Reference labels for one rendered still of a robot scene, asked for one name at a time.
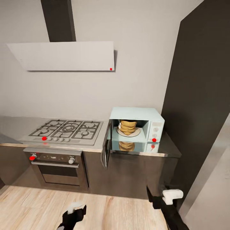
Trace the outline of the microwave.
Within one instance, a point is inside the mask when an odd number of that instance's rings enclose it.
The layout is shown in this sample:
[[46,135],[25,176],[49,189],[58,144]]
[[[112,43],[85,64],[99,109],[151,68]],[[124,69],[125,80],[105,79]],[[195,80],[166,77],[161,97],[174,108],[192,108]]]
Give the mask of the microwave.
[[[138,120],[135,132],[130,135],[119,130],[119,120]],[[110,149],[112,140],[127,140],[141,142],[160,142],[164,118],[155,108],[138,107],[113,107],[101,152],[101,162],[104,171],[108,170]]]

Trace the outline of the popcorn bag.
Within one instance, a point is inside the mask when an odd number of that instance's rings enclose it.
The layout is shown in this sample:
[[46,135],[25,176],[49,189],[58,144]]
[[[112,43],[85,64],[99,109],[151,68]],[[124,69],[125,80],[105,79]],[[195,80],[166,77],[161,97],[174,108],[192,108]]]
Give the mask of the popcorn bag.
[[135,127],[136,127],[137,122],[138,120],[120,119],[118,128],[124,134],[130,135],[131,133],[135,132]]

